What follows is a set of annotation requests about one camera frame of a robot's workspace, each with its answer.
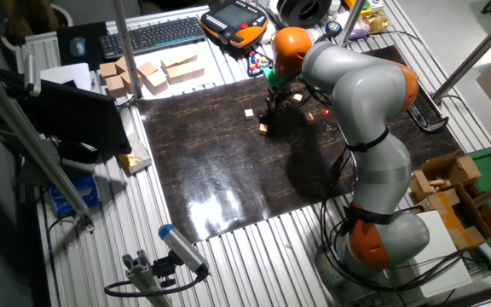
white robotic arm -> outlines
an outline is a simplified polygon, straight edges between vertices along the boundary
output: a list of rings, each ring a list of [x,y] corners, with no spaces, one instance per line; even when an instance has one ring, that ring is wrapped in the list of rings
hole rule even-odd
[[[358,276],[396,266],[421,252],[429,232],[414,214],[395,212],[407,192],[412,168],[404,144],[385,120],[407,110],[418,94],[416,74],[392,61],[318,43],[306,54],[304,80],[332,93],[332,114],[356,161],[354,210],[384,223],[353,221],[335,246],[341,262]]]

aluminum profile table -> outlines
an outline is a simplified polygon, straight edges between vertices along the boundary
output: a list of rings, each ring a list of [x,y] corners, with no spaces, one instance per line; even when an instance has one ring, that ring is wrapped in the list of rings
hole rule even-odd
[[[130,29],[149,26],[167,20],[190,16],[200,17],[207,7],[184,9],[163,14],[142,16],[127,20]],[[412,23],[395,0],[386,0],[384,12],[390,18],[390,31],[404,31],[421,39]],[[107,32],[115,33],[114,22],[107,23]],[[55,32],[29,37],[17,53],[21,69],[22,59],[34,54],[41,69],[60,66],[58,42]],[[349,44],[354,51],[396,45],[407,64],[417,72],[420,83],[435,91],[446,79],[446,73],[421,42],[399,34],[385,34]],[[209,40],[195,45],[203,50],[217,67],[210,82],[178,91],[189,93],[213,86],[231,84],[248,78],[246,60],[236,61],[224,54]],[[259,47],[271,57],[269,46]],[[104,90],[95,72],[96,90]],[[459,96],[451,90],[450,94]],[[467,104],[453,98],[444,98],[442,112],[450,120],[448,128],[465,152],[491,146],[491,136]],[[150,152],[141,115],[136,107],[122,111],[130,118],[132,129],[146,144]],[[160,187],[156,165],[128,177],[113,157],[95,168],[101,204],[91,208],[96,231],[85,232],[73,223],[60,223],[50,236],[46,229],[56,220],[46,196],[38,204],[39,227],[43,244],[51,304],[53,306],[149,306],[145,298],[113,298],[103,292],[103,287],[115,281],[126,280],[121,256],[144,249],[151,259],[167,255],[168,248],[157,233],[159,227],[171,223],[165,198]],[[336,199],[339,210],[330,209],[331,222],[337,223],[343,214],[342,205],[351,200],[350,195]],[[399,203],[399,208],[413,205],[409,196]],[[211,277],[185,292],[171,294],[174,306],[328,306],[332,305],[327,290],[315,272],[312,259],[321,244],[319,226],[320,205],[273,217],[268,220],[229,232],[195,244],[210,264]],[[189,271],[178,268],[178,286],[194,278]],[[130,286],[123,291],[132,291]],[[368,298],[361,305],[372,305]]]

small wooden cube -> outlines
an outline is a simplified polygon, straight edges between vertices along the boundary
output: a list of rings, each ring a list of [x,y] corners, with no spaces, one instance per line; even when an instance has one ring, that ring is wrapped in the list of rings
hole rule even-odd
[[[126,88],[124,87],[123,79],[120,76],[113,76],[106,79],[107,89],[112,98],[120,98],[126,96]]]
[[[194,66],[191,66],[193,63],[183,64],[178,67],[181,69],[181,78],[182,82],[194,79]]]
[[[267,133],[269,133],[269,126],[266,124],[260,124],[259,125],[259,135],[266,136]]]
[[[180,67],[170,67],[166,69],[168,83],[177,84],[183,81],[183,72]]]
[[[293,96],[293,100],[296,101],[296,102],[301,102],[303,100],[303,96],[300,95],[300,94],[295,94]]]
[[[123,72],[120,74],[120,77],[124,81],[124,87],[126,88],[126,90],[128,90],[129,93],[132,93],[132,81],[130,80],[130,74],[128,72]],[[140,80],[140,87],[142,87],[142,78],[139,74],[137,75],[137,78]]]
[[[251,109],[245,110],[244,113],[245,113],[245,120],[252,120],[255,118],[255,113]]]
[[[312,113],[308,113],[304,115],[304,117],[306,118],[307,125],[312,125],[314,123],[314,115],[312,115]]]
[[[141,66],[137,68],[137,71],[140,73],[140,75],[143,78],[149,77],[150,75],[154,74],[158,70],[159,69],[155,65],[153,65],[153,63],[151,63],[150,61],[146,61],[145,63],[143,63]]]
[[[194,61],[189,64],[191,69],[193,70],[194,76],[193,78],[199,78],[204,76],[205,69],[200,61]]]
[[[176,67],[181,64],[186,64],[190,63],[192,61],[198,60],[198,55],[193,54],[193,53],[188,53],[188,52],[181,52],[178,53],[176,56],[167,58],[167,59],[162,59],[162,70],[164,70],[166,73],[167,69],[170,67]]]
[[[115,62],[115,66],[117,67],[118,74],[123,72],[128,72],[128,67],[126,66],[126,59],[121,57],[118,61]]]
[[[158,95],[168,89],[168,82],[163,72],[158,71],[147,77],[145,86],[153,95]]]
[[[106,84],[106,79],[117,75],[117,67],[115,63],[100,64],[100,78],[103,84]]]

dark wooden board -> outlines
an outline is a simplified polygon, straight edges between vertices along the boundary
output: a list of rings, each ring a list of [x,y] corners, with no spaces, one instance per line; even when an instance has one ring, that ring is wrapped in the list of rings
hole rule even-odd
[[[392,47],[377,52],[401,59]],[[259,136],[258,120],[246,121],[244,110],[264,113],[266,96],[266,81],[254,78],[140,102],[171,221],[192,242],[323,199],[344,139],[327,131],[324,107],[315,101],[271,116],[269,133]],[[419,98],[416,103],[426,102]],[[303,113],[313,113],[315,123],[306,125]],[[414,169],[459,148],[447,129],[426,134],[406,113],[387,124],[407,146]],[[351,179],[347,167],[331,196],[348,193]]]

black keyboard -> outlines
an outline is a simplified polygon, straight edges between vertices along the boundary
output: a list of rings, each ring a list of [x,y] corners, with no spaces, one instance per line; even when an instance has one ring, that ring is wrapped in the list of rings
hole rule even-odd
[[[134,55],[153,52],[204,39],[205,33],[198,18],[173,20],[129,32]],[[118,34],[100,38],[103,56],[109,60],[123,56]]]

